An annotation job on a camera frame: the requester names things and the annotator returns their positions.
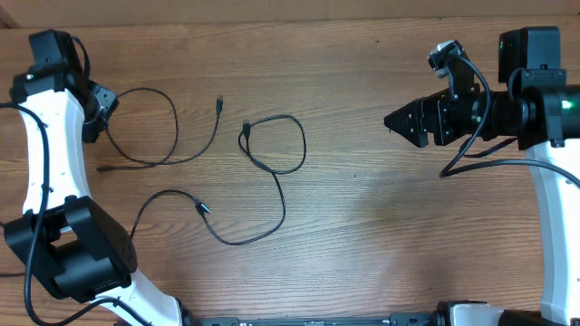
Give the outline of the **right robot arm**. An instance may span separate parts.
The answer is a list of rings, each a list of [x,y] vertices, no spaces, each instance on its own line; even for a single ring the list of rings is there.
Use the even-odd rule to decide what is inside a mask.
[[[555,26],[508,31],[498,39],[492,91],[463,46],[438,44],[428,61],[448,87],[409,102],[384,125],[414,146],[459,143],[469,169],[492,168],[492,154],[517,144],[530,170],[540,214],[544,287],[538,311],[486,302],[440,302],[417,325],[576,325],[579,322],[579,88],[566,80]]]

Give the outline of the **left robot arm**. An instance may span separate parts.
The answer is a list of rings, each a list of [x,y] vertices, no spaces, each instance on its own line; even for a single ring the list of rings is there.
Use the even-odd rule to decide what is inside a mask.
[[[191,325],[182,303],[140,270],[126,229],[94,199],[83,147],[93,143],[118,106],[92,81],[80,41],[68,33],[32,34],[34,64],[14,77],[10,107],[26,130],[28,188],[20,218],[5,241],[24,263],[24,296],[33,282],[85,311],[102,306],[129,325]]]

